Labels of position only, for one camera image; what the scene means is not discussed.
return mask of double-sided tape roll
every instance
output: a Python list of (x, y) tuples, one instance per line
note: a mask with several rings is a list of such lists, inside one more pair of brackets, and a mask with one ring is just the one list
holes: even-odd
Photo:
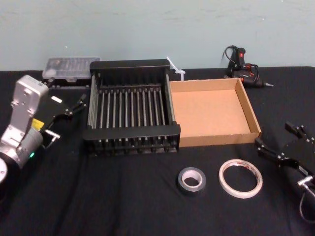
[[(257, 185), (256, 187), (248, 192), (241, 192), (241, 191), (237, 191), (233, 188), (231, 188), (224, 179), (224, 171), (231, 167), (231, 166), (241, 166), (244, 167), (248, 170), (250, 170), (254, 176), (256, 177), (256, 181), (257, 181)], [(229, 160), (224, 162), (224, 164), (221, 166), (220, 170), (219, 170), (219, 181), (220, 184), (222, 186), (222, 188), (230, 195), (236, 197), (236, 198), (251, 198), (253, 196), (255, 196), (262, 188), (262, 176), (261, 173), (259, 172), (259, 170), (256, 168), (256, 166), (254, 166), (252, 163), (248, 162), (248, 161), (244, 161), (244, 160), (240, 160), (240, 159), (233, 159), (233, 160)]]

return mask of tape roll core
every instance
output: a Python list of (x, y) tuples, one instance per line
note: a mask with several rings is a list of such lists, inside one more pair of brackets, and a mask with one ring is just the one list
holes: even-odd
[[(189, 185), (185, 182), (187, 178), (195, 179), (198, 184), (197, 185)], [(178, 185), (179, 188), (189, 194), (197, 194), (199, 191), (203, 190), (206, 186), (206, 177), (204, 173), (195, 168), (195, 167), (187, 167), (181, 170), (178, 175)]]
[[(251, 171), (253, 175), (256, 177), (256, 181), (257, 181), (256, 187), (253, 190), (248, 191), (248, 192), (241, 192), (241, 191), (231, 188), (231, 186), (229, 186), (226, 183), (223, 176), (224, 171), (231, 166), (241, 166)], [(233, 197), (242, 198), (242, 199), (251, 198), (255, 196), (262, 188), (262, 176), (259, 170), (252, 163), (241, 160), (241, 159), (233, 159), (233, 160), (229, 160), (223, 163), (223, 165), (220, 167), (220, 170), (219, 170), (219, 182), (222, 188), (228, 194), (232, 195)]]

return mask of open cardboard tray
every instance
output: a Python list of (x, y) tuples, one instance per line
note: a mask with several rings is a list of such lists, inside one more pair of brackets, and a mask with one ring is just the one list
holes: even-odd
[(260, 127), (240, 79), (172, 81), (180, 147), (253, 143)]

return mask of black table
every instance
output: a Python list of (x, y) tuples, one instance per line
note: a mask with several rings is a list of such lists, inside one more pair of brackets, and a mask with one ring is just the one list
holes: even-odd
[[(224, 74), (222, 69), (185, 71), (186, 79)], [(1, 133), (9, 122), (15, 81), (25, 74), (41, 78), (40, 71), (0, 72)], [(275, 86), (246, 91), (264, 141), (280, 148), (294, 140), (284, 130), (287, 120), (315, 133), (315, 68), (261, 68), (260, 75)], [(70, 103), (82, 92), (52, 93)], [(315, 226), (299, 215), (302, 191), (295, 181), (300, 176), (258, 157), (253, 144), (87, 158), (81, 140), (85, 123), (86, 113), (55, 126), (62, 138), (45, 154), (36, 152), (15, 194), (1, 206), (0, 235), (315, 235)], [(221, 188), (219, 168), (234, 158), (248, 160), (261, 171), (263, 187), (255, 197), (237, 199)], [(184, 196), (176, 186), (177, 174), (188, 166), (205, 173), (202, 196)], [(243, 191), (255, 185), (242, 168), (228, 170), (226, 180)]]

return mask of black rack frame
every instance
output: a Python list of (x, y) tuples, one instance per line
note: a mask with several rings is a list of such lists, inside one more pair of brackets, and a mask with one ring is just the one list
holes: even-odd
[[(83, 139), (90, 153), (115, 155), (178, 151), (181, 129), (175, 121), (169, 69), (170, 65), (166, 59), (95, 61), (91, 63), (92, 84), (88, 128), (83, 134)], [(124, 103), (126, 113), (123, 114), (122, 94), (126, 95), (126, 103)], [(138, 109), (138, 115), (131, 111), (131, 108), (134, 108), (133, 105), (130, 106), (127, 99), (129, 97), (133, 101), (136, 94), (138, 101), (135, 107)], [(110, 100), (111, 96), (114, 96), (116, 101), (116, 95), (119, 95), (117, 99), (119, 100), (118, 110), (116, 103), (110, 105), (111, 101), (108, 101), (107, 111), (104, 111), (106, 105), (104, 98), (108, 96), (108, 100)], [(141, 117), (139, 116), (139, 95), (142, 95), (143, 98), (141, 100), (143, 101)], [(156, 119), (151, 114), (154, 112), (156, 113)], [(144, 121), (146, 120), (146, 114), (148, 120), (150, 117), (148, 124)], [(122, 116), (126, 117), (123, 125)], [(128, 118), (131, 116), (132, 119), (138, 118), (138, 125), (129, 125)], [(104, 120), (106, 120), (106, 127), (103, 127)]]

